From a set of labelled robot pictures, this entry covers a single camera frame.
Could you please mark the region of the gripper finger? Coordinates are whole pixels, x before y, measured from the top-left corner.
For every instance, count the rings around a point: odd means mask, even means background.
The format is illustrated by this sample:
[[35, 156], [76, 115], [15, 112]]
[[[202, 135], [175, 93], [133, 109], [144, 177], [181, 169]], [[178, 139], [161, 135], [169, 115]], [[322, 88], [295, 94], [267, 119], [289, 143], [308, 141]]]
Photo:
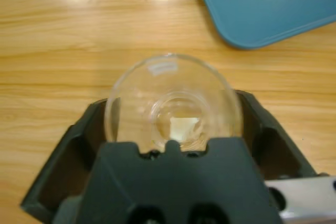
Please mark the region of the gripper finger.
[[89, 195], [80, 205], [79, 221], [120, 221], [121, 207], [102, 191], [111, 188], [101, 182], [97, 197], [98, 176], [107, 179], [112, 188], [118, 181], [113, 172], [121, 162], [121, 145], [108, 143], [103, 132], [105, 100], [86, 109], [82, 117], [63, 135], [49, 159], [37, 175], [21, 203], [21, 208], [38, 221], [53, 221], [60, 204], [70, 196], [80, 194], [86, 187], [90, 172], [94, 179]]
[[265, 180], [318, 174], [276, 118], [248, 92], [237, 90], [243, 112], [243, 138]]

